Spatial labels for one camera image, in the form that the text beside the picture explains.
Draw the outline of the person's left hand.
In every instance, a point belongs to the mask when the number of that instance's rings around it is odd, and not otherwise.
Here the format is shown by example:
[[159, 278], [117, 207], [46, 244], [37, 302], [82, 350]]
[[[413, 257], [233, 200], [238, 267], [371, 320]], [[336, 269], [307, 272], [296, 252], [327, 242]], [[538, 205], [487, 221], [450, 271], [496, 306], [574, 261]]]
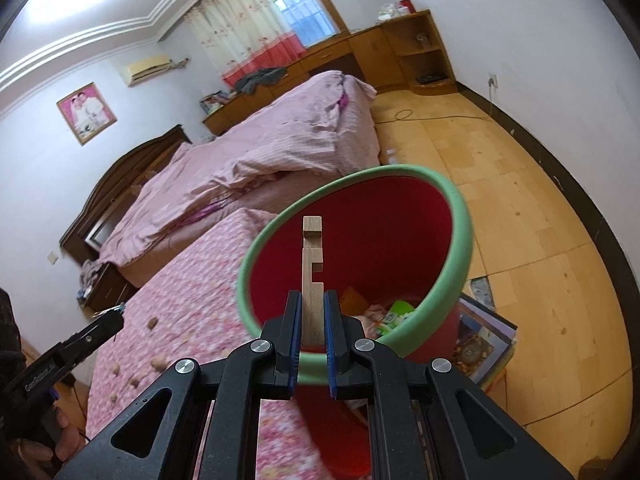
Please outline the person's left hand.
[[85, 439], [62, 408], [55, 408], [54, 414], [58, 429], [61, 430], [55, 448], [26, 439], [17, 443], [18, 456], [34, 479], [51, 479], [48, 469], [56, 458], [61, 463], [68, 462], [85, 446]]

